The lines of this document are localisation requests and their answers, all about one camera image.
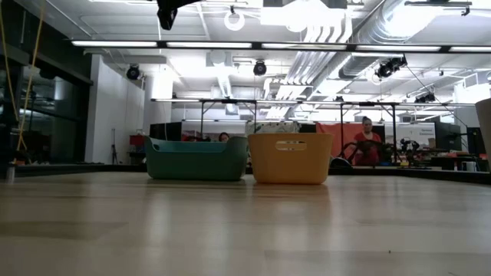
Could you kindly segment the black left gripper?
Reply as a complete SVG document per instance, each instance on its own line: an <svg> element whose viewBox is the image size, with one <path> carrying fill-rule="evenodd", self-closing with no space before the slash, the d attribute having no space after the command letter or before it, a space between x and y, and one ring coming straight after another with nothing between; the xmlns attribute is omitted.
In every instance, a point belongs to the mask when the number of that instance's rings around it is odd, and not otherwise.
<svg viewBox="0 0 491 276"><path fill-rule="evenodd" d="M159 19L160 27L163 30L170 31L176 19L178 9L200 1L201 0L157 0L157 17Z"/></svg>

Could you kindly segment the background black rig frame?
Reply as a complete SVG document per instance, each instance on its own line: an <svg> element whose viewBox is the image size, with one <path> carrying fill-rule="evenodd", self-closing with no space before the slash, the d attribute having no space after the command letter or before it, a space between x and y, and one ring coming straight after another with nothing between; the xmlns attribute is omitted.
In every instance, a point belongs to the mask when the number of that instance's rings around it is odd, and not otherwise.
<svg viewBox="0 0 491 276"><path fill-rule="evenodd" d="M218 98L218 99L181 99L181 98L171 98L171 99L157 99L151 98L152 102L166 102L166 103L201 103L201 115L200 115L200 125L203 125L203 116L206 113L204 110L205 103L221 103L221 104L253 104L255 109L252 111L254 115L254 124L257 124L257 106L258 104L273 104L273 105L300 105L300 104L310 104L318 106L339 106L341 112L341 135L344 135L344 106L359 106L359 107L376 107L376 106L390 106L391 112L388 113L392 116L392 126L393 126L393 156L394 162L397 161L397 133L395 130L395 112L396 107L443 107L447 109L450 113L450 107L474 107L473 103L397 103L397 102L374 102L374 101L362 101L362 102L352 102L352 101L310 101L310 100L247 100L247 99L232 99L232 98Z"/></svg>

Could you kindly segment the orange plastic bin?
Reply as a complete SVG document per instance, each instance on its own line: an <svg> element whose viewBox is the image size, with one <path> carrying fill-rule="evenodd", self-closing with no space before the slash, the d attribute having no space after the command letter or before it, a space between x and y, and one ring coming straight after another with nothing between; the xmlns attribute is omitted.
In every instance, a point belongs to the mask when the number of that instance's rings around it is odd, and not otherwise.
<svg viewBox="0 0 491 276"><path fill-rule="evenodd" d="M328 133L255 133L248 136L256 182L322 184L334 136Z"/></svg>

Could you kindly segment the white plastic bin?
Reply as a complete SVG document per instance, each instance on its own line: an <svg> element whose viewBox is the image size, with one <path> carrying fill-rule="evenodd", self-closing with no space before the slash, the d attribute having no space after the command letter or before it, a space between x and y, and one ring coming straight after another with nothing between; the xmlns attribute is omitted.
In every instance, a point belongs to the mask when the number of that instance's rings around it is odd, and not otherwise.
<svg viewBox="0 0 491 276"><path fill-rule="evenodd" d="M475 108L491 172L491 98L476 102Z"/></svg>

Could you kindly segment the black monitor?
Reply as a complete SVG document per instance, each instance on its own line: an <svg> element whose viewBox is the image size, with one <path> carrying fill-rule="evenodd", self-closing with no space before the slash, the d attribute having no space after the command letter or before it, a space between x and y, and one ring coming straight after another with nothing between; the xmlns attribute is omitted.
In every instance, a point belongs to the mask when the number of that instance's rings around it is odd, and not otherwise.
<svg viewBox="0 0 491 276"><path fill-rule="evenodd" d="M470 153L481 155L486 153L483 137L479 127L467 127L467 145Z"/></svg>
<svg viewBox="0 0 491 276"><path fill-rule="evenodd" d="M440 150L462 149L460 126L450 123L435 123L436 148Z"/></svg>
<svg viewBox="0 0 491 276"><path fill-rule="evenodd" d="M181 141L182 123L155 123L150 125L150 137L158 140Z"/></svg>

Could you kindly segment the black upright panel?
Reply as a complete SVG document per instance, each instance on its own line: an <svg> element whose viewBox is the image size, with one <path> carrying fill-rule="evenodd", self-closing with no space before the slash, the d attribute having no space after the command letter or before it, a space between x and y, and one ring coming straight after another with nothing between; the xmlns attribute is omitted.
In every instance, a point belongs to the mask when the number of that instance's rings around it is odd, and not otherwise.
<svg viewBox="0 0 491 276"><path fill-rule="evenodd" d="M385 158L385 127L384 125L376 126L377 135L381 138L381 144L378 147L380 163L386 161Z"/></svg>

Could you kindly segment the teal plastic bin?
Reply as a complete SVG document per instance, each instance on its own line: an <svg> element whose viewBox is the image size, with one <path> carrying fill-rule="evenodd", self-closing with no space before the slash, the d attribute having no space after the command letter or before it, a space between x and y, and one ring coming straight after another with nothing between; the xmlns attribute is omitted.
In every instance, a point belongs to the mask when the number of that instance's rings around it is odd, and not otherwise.
<svg viewBox="0 0 491 276"><path fill-rule="evenodd" d="M144 137L147 173L153 179L238 181L246 171L248 140L183 142Z"/></svg>

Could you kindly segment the silver ventilation duct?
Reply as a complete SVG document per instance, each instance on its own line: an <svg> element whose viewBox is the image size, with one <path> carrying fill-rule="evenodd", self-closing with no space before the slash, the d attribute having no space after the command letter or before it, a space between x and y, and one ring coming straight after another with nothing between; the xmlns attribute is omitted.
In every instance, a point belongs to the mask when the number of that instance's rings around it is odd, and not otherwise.
<svg viewBox="0 0 491 276"><path fill-rule="evenodd" d="M348 39L353 44L403 44L425 29L440 13L430 6L405 5L426 0L385 0L374 14ZM377 63L379 57L339 54L341 67L335 73L341 79L354 79Z"/></svg>

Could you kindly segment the black tripod stand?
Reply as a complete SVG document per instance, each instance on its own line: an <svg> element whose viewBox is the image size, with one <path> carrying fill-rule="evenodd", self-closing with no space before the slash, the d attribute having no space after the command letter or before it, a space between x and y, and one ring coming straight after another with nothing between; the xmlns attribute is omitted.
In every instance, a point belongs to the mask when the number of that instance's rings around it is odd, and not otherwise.
<svg viewBox="0 0 491 276"><path fill-rule="evenodd" d="M113 165L118 165L119 161L117 157L117 148L116 148L116 130L114 128L111 129L110 152L111 152L111 163Z"/></svg>

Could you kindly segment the black ceiling spotlight cluster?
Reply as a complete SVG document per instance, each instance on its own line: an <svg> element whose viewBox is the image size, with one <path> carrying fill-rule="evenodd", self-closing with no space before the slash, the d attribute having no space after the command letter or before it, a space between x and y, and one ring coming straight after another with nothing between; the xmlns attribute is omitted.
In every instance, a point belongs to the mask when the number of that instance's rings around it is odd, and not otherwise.
<svg viewBox="0 0 491 276"><path fill-rule="evenodd" d="M379 79L390 77L392 74L399 71L402 67L407 66L407 59L402 57L393 57L385 62L380 63L379 68L375 71L375 75Z"/></svg>
<svg viewBox="0 0 491 276"><path fill-rule="evenodd" d="M414 103L416 104L426 104L426 103L432 103L436 101L436 97L434 93L428 92L425 94L421 94L420 96L416 97L414 100Z"/></svg>

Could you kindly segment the black bar with light strips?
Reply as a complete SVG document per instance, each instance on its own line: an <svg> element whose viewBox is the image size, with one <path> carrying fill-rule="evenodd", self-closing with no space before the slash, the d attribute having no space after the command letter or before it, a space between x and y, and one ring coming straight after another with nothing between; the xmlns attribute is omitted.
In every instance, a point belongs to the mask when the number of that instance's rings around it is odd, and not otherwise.
<svg viewBox="0 0 491 276"><path fill-rule="evenodd" d="M138 49L200 49L200 50L251 50L251 51L327 51L364 53L415 53L415 54L491 54L491 45L466 44L346 44L320 42L259 42L259 41L104 41L73 40L79 48L138 48Z"/></svg>

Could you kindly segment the orange curtain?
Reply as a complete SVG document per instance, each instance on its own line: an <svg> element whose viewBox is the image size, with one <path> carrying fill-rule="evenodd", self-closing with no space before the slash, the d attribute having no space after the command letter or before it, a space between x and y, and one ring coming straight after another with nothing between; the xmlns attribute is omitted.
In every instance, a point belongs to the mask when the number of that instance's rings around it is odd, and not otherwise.
<svg viewBox="0 0 491 276"><path fill-rule="evenodd" d="M336 157L341 153L345 144L354 142L354 137L363 130L360 123L316 123L315 128L317 133L328 133L334 137L331 148L331 155L333 157Z"/></svg>

